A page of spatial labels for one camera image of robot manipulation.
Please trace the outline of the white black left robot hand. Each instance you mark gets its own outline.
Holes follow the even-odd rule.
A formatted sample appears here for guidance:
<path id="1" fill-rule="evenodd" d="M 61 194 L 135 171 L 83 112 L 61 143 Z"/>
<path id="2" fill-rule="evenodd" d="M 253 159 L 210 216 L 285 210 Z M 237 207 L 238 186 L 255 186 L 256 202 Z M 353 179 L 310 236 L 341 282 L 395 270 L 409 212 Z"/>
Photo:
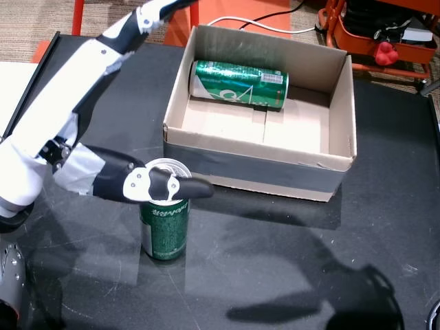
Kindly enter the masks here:
<path id="1" fill-rule="evenodd" d="M 141 204 L 211 197 L 203 179 L 185 178 L 80 142 L 94 105 L 147 36 L 188 1 L 148 1 L 84 42 L 35 97 L 1 143 L 1 223 L 19 226 L 47 171 L 65 190 Z"/>

